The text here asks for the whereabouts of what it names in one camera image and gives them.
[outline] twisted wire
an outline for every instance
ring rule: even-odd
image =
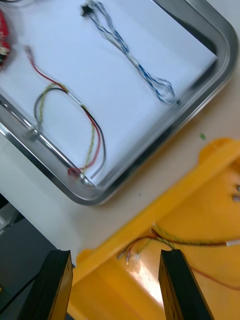
[[[118,31],[114,28],[112,18],[106,11],[104,5],[99,1],[90,0],[87,2],[86,6],[91,8],[91,11],[89,11],[86,16],[90,17],[90,19],[94,22],[96,28],[104,35],[107,40],[109,40],[121,52],[124,53],[128,60],[136,67],[136,69],[150,86],[150,88],[154,91],[156,97],[164,104],[174,103],[176,97],[172,84],[168,80],[151,76],[150,73],[147,72],[140,64],[140,62],[131,54],[129,46],[126,44]],[[109,30],[100,23],[98,13],[103,15],[103,17],[105,18]]]

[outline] stainless steel tray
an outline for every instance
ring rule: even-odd
[[[235,30],[205,0],[155,0],[179,24],[201,41],[216,56],[217,61],[201,76],[170,109],[131,154],[95,187],[85,177],[80,183],[66,174],[66,168],[76,166],[43,134],[34,141],[26,139],[33,127],[12,104],[0,95],[0,132],[7,137],[62,192],[82,205],[97,205],[106,201],[124,181],[169,137],[193,118],[226,84],[238,58],[238,38]]]

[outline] blue and white wire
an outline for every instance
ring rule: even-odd
[[[104,5],[99,1],[89,0],[86,5],[92,9],[91,13],[86,14],[94,22],[97,29],[102,33],[102,35],[109,40],[114,46],[116,46],[128,60],[136,67],[140,75],[144,78],[150,88],[154,91],[157,98],[164,104],[172,104],[176,101],[175,92],[170,81],[153,77],[148,73],[139,61],[131,54],[129,46],[126,44],[124,39],[120,36],[118,31],[114,28],[112,18],[106,11]],[[98,13],[103,15],[106,20],[106,24],[109,28],[107,30],[99,20]]]

